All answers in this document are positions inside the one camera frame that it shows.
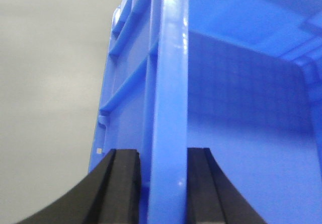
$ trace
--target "concrete floor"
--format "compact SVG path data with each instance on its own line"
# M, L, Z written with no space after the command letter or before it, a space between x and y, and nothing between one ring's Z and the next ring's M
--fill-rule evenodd
M0 224L87 174L121 0L0 0Z

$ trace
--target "grid pattern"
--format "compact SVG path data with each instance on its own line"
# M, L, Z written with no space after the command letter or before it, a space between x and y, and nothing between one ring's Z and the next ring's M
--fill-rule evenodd
M194 33L189 37L189 113L228 126L311 131L298 66Z

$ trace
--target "gray floor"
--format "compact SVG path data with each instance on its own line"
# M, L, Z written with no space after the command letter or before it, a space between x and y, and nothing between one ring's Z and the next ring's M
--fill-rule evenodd
M87 173L110 22L121 0L0 0L0 223Z

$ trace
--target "plastic crate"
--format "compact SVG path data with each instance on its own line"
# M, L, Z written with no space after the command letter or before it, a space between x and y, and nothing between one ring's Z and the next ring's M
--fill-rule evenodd
M184 223L187 147L267 221L322 222L322 0L123 0L90 171L142 164L140 223Z

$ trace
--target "black rubber support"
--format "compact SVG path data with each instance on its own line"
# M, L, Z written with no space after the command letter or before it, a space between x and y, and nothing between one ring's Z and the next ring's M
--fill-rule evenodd
M99 224L137 224L140 162L136 150L116 152Z
M19 224L84 223L107 184L115 150L110 151L81 182L54 203Z
M208 148L188 149L187 224L266 224Z
M202 148L188 149L187 224L225 224L217 191Z
M137 224L140 161L136 150L111 150L81 182L18 224Z
M225 176L210 149L204 149L227 224L266 224Z

